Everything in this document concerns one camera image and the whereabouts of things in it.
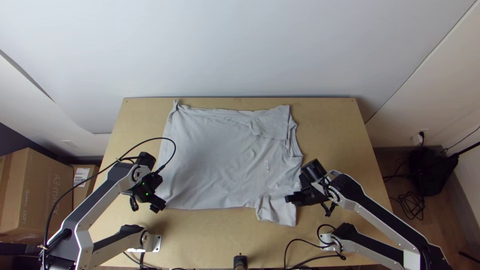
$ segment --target wooden floor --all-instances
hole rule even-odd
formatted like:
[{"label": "wooden floor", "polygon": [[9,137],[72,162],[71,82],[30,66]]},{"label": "wooden floor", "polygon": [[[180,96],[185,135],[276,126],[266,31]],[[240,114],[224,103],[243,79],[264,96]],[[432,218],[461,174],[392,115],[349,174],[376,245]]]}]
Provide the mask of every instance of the wooden floor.
[{"label": "wooden floor", "polygon": [[[376,149],[375,156],[382,176],[393,175],[400,163],[408,157],[408,151],[403,150],[385,150]],[[399,170],[399,174],[406,173],[407,166]],[[408,191],[414,191],[409,180],[403,178],[394,178],[385,183],[389,197],[397,198],[400,194]],[[425,198],[426,208],[423,211],[423,220],[409,220],[406,218],[400,205],[394,200],[391,201],[393,213],[404,220],[407,224],[422,233],[426,238],[443,250],[449,264],[454,270],[475,270],[480,269],[480,264],[459,255],[459,251],[464,251],[477,255],[475,250],[467,246],[465,235],[460,227],[459,219],[456,216],[454,208],[446,188],[432,197]],[[102,270],[119,270],[116,267],[103,267]],[[346,267],[326,267],[322,270],[344,270]],[[352,266],[357,270],[385,270],[387,268],[381,265],[362,265],[361,267]]]}]

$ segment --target black cable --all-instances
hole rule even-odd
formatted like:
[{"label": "black cable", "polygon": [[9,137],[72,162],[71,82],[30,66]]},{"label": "black cable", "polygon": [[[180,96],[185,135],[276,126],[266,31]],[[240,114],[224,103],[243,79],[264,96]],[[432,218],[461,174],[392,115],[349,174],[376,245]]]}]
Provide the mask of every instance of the black cable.
[{"label": "black cable", "polygon": [[337,192],[333,191],[333,190],[330,188],[330,183],[328,183],[327,189],[328,189],[329,193],[335,194],[335,196],[336,196],[336,201],[337,201],[337,202],[340,202],[340,196],[339,196],[339,194],[338,194]]},{"label": "black cable", "polygon": [[295,241],[300,241],[300,242],[304,242],[304,243],[307,243],[309,244],[310,246],[313,246],[313,247],[316,247],[316,248],[319,248],[319,249],[322,249],[322,248],[328,248],[328,247],[331,247],[333,246],[334,244],[330,244],[330,245],[325,245],[325,246],[321,246],[321,245],[316,245],[312,242],[309,242],[307,240],[303,240],[303,239],[300,239],[300,238],[295,238],[295,239],[292,239],[290,242],[288,242],[288,244],[286,245],[285,247],[285,252],[283,253],[283,269],[284,270],[287,270],[287,251],[289,250],[289,246],[295,242]]},{"label": "black cable", "polygon": [[468,259],[470,259],[470,260],[472,260],[472,261],[480,264],[480,260],[479,260],[479,259],[476,259],[476,258],[470,256],[469,254],[465,253],[465,252],[460,251],[460,252],[458,252],[458,254],[460,254],[460,255],[462,255],[463,257],[468,258]]},{"label": "black cable", "polygon": [[133,212],[139,210],[139,204],[137,203],[137,199],[135,199],[135,196],[130,196],[130,207]]},{"label": "black cable", "polygon": [[383,176],[383,177],[382,177],[383,179],[386,178],[383,182],[384,182],[384,183],[387,183],[388,181],[392,180],[392,179],[395,178],[395,177],[403,177],[403,176],[397,175],[397,173],[399,172],[400,168],[401,168],[405,163],[407,163],[407,161],[409,161],[409,160],[407,159],[407,160],[405,160],[404,162],[400,163],[400,165],[396,168],[395,172],[394,172],[392,175],[390,175],[390,176]]},{"label": "black cable", "polygon": [[121,160],[122,161],[129,161],[129,162],[135,164],[135,162],[133,162],[132,160],[136,160],[138,158],[140,158],[140,157],[139,156],[129,156],[129,157],[124,157]]},{"label": "black cable", "polygon": [[145,267],[145,268],[151,268],[150,266],[147,266],[143,263],[140,263],[139,261],[135,260],[134,258],[130,257],[125,251],[123,251],[123,255],[125,255],[127,258],[130,259],[130,261],[136,263],[137,265],[141,266],[141,267]]},{"label": "black cable", "polygon": [[140,254],[140,263],[143,264],[144,263],[144,257],[145,257],[145,252],[142,252]]},{"label": "black cable", "polygon": [[430,252],[428,250],[422,250],[421,254],[423,255],[423,263],[426,266],[426,270],[431,270],[431,260],[430,260]]},{"label": "black cable", "polygon": [[409,191],[398,195],[398,198],[388,197],[400,204],[401,210],[409,220],[424,220],[425,200],[416,193]]},{"label": "black cable", "polygon": [[480,125],[472,132],[470,132],[467,136],[465,136],[463,139],[459,140],[457,143],[455,143],[454,145],[450,146],[450,147],[447,147],[447,148],[444,148],[440,154],[446,154],[451,148],[455,147],[456,145],[458,145],[459,143],[463,142],[466,138],[470,137],[470,135],[474,134],[475,132],[477,132],[478,130],[480,129]]},{"label": "black cable", "polygon": [[52,239],[51,243],[48,245],[49,247],[53,248],[55,247],[59,242],[60,240],[62,240],[63,238],[68,238],[72,235],[72,232],[70,230],[63,230],[61,231],[57,237],[55,237],[54,239]]},{"label": "black cable", "polygon": [[95,173],[94,175],[92,175],[91,177],[81,181],[80,183],[74,185],[72,188],[70,188],[69,190],[67,190],[65,193],[63,193],[54,203],[53,203],[53,206],[50,210],[50,213],[48,214],[48,218],[46,220],[46,225],[45,225],[45,234],[43,236],[43,250],[41,251],[41,257],[42,257],[42,267],[43,267],[43,270],[47,270],[47,266],[45,265],[45,261],[46,261],[46,250],[48,249],[48,245],[47,245],[47,238],[48,238],[48,234],[49,234],[49,226],[50,226],[50,221],[52,220],[52,215],[54,214],[54,210],[55,210],[55,207],[57,207],[58,203],[60,202],[60,200],[65,196],[67,195],[69,192],[73,191],[76,187],[80,186],[81,184],[87,182],[87,181],[90,181],[91,179],[97,177],[98,175],[100,175],[101,173],[105,172],[107,169],[109,169],[110,167],[112,167],[113,165],[115,165],[116,163],[118,162],[121,162],[123,160],[123,158],[128,154],[130,153],[130,151],[132,151],[133,149],[137,148],[138,146],[141,146],[142,144],[144,143],[147,143],[147,142],[150,142],[150,141],[153,141],[153,140],[167,140],[167,141],[170,141],[173,143],[173,153],[171,154],[170,158],[165,162],[165,164],[163,164],[162,166],[160,166],[160,168],[164,168],[171,160],[172,158],[174,157],[175,155],[175,152],[177,151],[177,145],[175,144],[175,142],[169,138],[165,138],[165,137],[155,137],[155,138],[150,138],[150,139],[146,139],[138,144],[136,144],[134,147],[130,148],[128,151],[126,151],[123,155],[120,156],[120,158],[118,158],[116,161],[112,162],[110,165],[108,165],[106,168],[102,169],[101,171]]},{"label": "black cable", "polygon": [[320,242],[322,242],[323,244],[328,245],[330,247],[330,246],[333,246],[335,243],[334,242],[326,243],[320,237],[320,229],[325,227],[325,226],[332,228],[334,231],[337,229],[330,224],[322,224],[322,225],[318,226],[318,228],[316,228],[316,237],[318,238],[318,240],[320,240]]},{"label": "black cable", "polygon": [[[420,131],[420,134],[421,136],[421,144],[420,144],[420,149],[418,150],[418,155],[420,155],[422,149],[424,148],[424,143],[425,143],[425,133],[423,131]],[[395,172],[393,173],[393,175],[390,175],[390,176],[383,176],[382,178],[386,180],[384,180],[383,182],[384,183],[387,183],[388,181],[392,180],[393,178],[395,177],[399,177],[399,178],[407,178],[408,177],[408,174],[404,174],[404,175],[397,175],[397,173],[399,172],[400,168],[407,163],[407,161],[410,160],[410,157],[408,157],[406,160],[404,160],[402,163],[400,163],[400,165],[396,168]]]},{"label": "black cable", "polygon": [[317,257],[313,257],[313,258],[309,258],[307,260],[304,260],[298,264],[296,264],[294,267],[290,267],[290,268],[285,268],[285,270],[294,270],[294,269],[298,269],[299,267],[303,266],[304,264],[306,263],[309,263],[311,261],[315,261],[315,260],[319,260],[319,259],[325,259],[325,258],[333,258],[333,257],[339,257],[340,259],[342,259],[343,261],[345,261],[347,259],[347,257],[343,256],[342,254],[340,253],[337,253],[335,255],[323,255],[323,256],[317,256]]}]

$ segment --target wooden table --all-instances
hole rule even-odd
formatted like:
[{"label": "wooden table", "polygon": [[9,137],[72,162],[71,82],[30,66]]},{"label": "wooden table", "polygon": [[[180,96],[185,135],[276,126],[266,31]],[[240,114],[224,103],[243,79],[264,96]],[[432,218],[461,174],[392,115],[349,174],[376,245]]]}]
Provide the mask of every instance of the wooden table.
[{"label": "wooden table", "polygon": [[[160,137],[173,106],[174,98],[125,98],[108,143],[102,168],[113,162],[133,145]],[[372,199],[391,211],[380,170],[370,144],[364,122],[354,98],[177,98],[181,104],[195,108],[265,110],[278,105],[290,105],[298,123],[297,140],[303,153],[303,163],[318,158],[327,170],[337,170],[356,179]],[[157,157],[160,141],[138,147],[129,156],[146,151]],[[97,188],[106,174],[96,181]],[[233,257],[248,256],[251,268],[282,268],[284,250],[294,238],[318,244],[316,229],[327,223],[339,226],[354,224],[363,234],[391,243],[379,230],[353,211],[337,207],[331,217],[325,217],[320,205],[299,207],[296,227],[258,221],[253,208],[208,210],[166,209],[158,214],[140,204],[132,212],[129,198],[120,195],[91,227],[93,241],[117,232],[125,224],[138,224],[153,234],[162,235],[160,252],[145,255],[146,264],[162,268],[231,268]],[[296,242],[287,253],[287,265],[315,256],[331,254],[305,243]],[[309,266],[348,266],[375,264],[359,254],[345,254],[347,260],[326,258]],[[105,266],[135,265],[123,254],[107,261]]]}]

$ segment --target power outlet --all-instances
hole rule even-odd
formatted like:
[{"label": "power outlet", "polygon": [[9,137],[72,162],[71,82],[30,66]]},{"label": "power outlet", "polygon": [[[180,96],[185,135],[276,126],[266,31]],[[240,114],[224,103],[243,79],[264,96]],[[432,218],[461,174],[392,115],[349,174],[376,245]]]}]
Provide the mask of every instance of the power outlet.
[{"label": "power outlet", "polygon": [[71,148],[79,148],[78,145],[76,145],[75,143],[73,143],[73,142],[72,142],[71,140],[69,140],[69,139],[62,140],[61,142],[64,143],[64,144],[66,144],[66,145],[68,145],[68,146],[71,147]]},{"label": "power outlet", "polygon": [[413,137],[410,138],[411,144],[414,146],[420,146],[424,142],[425,138],[427,137],[428,129],[422,128],[420,131],[415,134]]}]

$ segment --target white backdrop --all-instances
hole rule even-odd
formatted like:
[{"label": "white backdrop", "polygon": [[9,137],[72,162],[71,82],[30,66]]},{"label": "white backdrop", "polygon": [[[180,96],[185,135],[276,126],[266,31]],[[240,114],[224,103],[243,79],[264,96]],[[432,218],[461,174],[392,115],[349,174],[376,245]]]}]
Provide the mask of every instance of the white backdrop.
[{"label": "white backdrop", "polygon": [[[411,146],[420,129],[427,145],[451,147],[480,126],[480,2],[477,1],[408,81],[366,123],[374,147]],[[480,130],[448,151],[480,140]],[[480,147],[460,156],[455,174],[480,224]]]},{"label": "white backdrop", "polygon": [[3,1],[0,49],[93,133],[124,97],[353,96],[368,120],[472,2]]},{"label": "white backdrop", "polygon": [[1,56],[0,122],[61,156],[103,156],[110,138],[110,134],[92,134],[75,124]]}]

